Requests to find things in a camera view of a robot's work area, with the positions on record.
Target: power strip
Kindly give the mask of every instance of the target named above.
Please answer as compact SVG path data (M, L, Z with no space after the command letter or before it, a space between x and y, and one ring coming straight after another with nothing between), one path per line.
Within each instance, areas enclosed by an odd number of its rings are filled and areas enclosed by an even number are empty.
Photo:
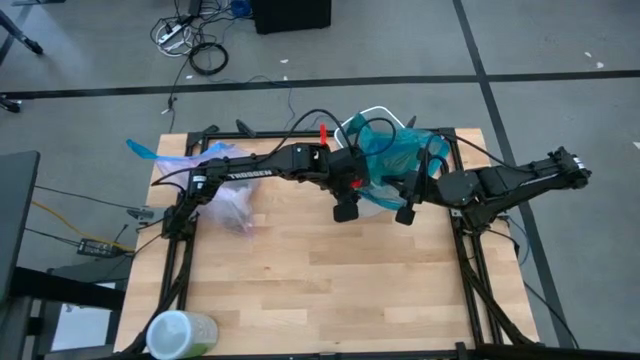
M114 258L123 253L122 249L113 245L101 243L91 239L82 239L76 253L79 255L95 256L105 259Z
M171 40L172 37L176 36L177 33L182 31L182 28L184 28L182 24L174 25L170 33L162 35L160 40L158 40L158 45L164 45L167 41Z

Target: blue plastic bag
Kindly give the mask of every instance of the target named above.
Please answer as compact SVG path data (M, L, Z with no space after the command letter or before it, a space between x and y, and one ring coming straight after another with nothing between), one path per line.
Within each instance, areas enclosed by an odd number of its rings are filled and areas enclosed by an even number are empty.
M362 114L357 114L347 124L346 133L349 139L355 135L366 123ZM376 131L369 123L364 125L358 137L358 146L365 154L373 154L389 145L392 134L388 131ZM449 145L440 136L427 130L407 129L398 127L396 138L389 149L379 155L367 156L367 167L371 183L360 190L360 195L371 202L389 210L398 210L405 201L399 196L398 190L382 181L383 176L398 176L418 166L417 154L421 147L429 143L432 155L447 157ZM435 174L440 167L440 161L432 160L427 168L429 176Z
M127 145L141 158L154 160L163 175L195 167L203 161L214 158L225 156L235 158L249 155L248 152L234 145L222 142L216 142L207 151L195 156L159 156L131 139L127 140ZM186 189L188 178L189 172L182 172L167 178L167 181L177 183ZM198 206L196 211L201 216L205 216L229 230L249 234L253 227L250 197L258 184L259 180L257 179L225 182L220 186L213 200L206 205Z

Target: black box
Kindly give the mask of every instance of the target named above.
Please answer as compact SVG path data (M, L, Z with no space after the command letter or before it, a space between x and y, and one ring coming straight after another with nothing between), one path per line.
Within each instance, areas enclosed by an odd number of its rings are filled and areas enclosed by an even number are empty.
M258 34L331 25L331 0L251 0Z

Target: black tape line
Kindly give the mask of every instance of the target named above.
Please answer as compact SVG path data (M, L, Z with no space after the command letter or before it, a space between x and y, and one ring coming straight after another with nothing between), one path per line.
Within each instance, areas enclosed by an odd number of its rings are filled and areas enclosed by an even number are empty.
M337 86L366 86L366 85L395 85L395 84L464 84L475 83L475 75L443 75L443 76L386 76L368 78L338 78L318 80L293 80L272 82L250 82L230 84L198 84L178 85L174 93L197 93L216 91L241 91L241 90L268 90L268 89L300 89ZM106 89L80 89L80 90L52 90L52 91L20 91L6 92L9 99L55 99L93 96L117 96L117 95L149 95L169 94L171 85L122 87Z
M480 52L478 51L478 46L476 45L475 39L473 38L471 25L469 24L467 14L464 10L464 7L462 6L462 1L453 0L453 5L456 9L456 14L458 15L458 21L460 22L460 27L462 28L462 34L464 35L464 40L467 44L467 49L469 50L471 61L473 62L473 68L476 72L476 75L478 76L478 82L480 83L482 96L484 97L484 101L487 105L487 111L489 112L491 124L493 125L493 129L496 133L498 145L500 146L502 156L507 163L516 165L515 156L513 155L511 144L509 143L509 139L507 138L506 129L504 127L504 123L502 122L502 118L500 117L498 105L496 103L495 97L493 96L493 91L491 91L489 77L484 70L482 60L480 59ZM545 298L549 305L553 306L558 315L560 315L560 317L565 320L564 312L562 311L562 305L560 303L560 298L558 297L558 292L556 290L553 277L551 276L549 262L547 261L544 247L542 246L542 241L540 239L540 234L538 233L535 217L533 216L533 211L528 202L520 205L520 212L522 213L524 226L527 231L529 241L531 242L531 252L533 253L536 268L538 269L538 274L540 276L540 282L542 284L542 290L544 291ZM558 337L558 343L560 347L573 348L574 346L573 342L571 341L571 337L562 323L553 316L551 317L551 319L556 332L556 336Z
M640 70L487 75L489 82L528 82L639 78Z

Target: butcher block tabletop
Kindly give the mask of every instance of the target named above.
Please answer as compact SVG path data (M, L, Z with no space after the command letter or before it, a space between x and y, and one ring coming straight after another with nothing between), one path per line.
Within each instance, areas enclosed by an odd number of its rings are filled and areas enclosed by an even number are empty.
M480 129L456 133L485 147ZM162 135L158 154L183 156L186 137ZM220 139L258 154L280 140ZM465 169L490 165L486 155L464 143L459 147ZM159 176L154 169L152 180ZM147 205L166 207L175 200L171 187L157 186L149 189ZM186 310L218 323L219 341L209 354L449 350L460 341L473 348L447 209L418 205L412 226L394 222L390 211L338 224L334 205L313 184L264 178L252 198L250 237L198 221ZM158 224L142 231L137 247L160 229ZM500 220L493 229L509 234ZM481 242L496 301L537 340L513 244L492 233ZM133 341L158 304L167 248L168 241L158 239L133 261L116 351ZM467 251L471 257L470 245ZM177 253L176 270L182 248Z

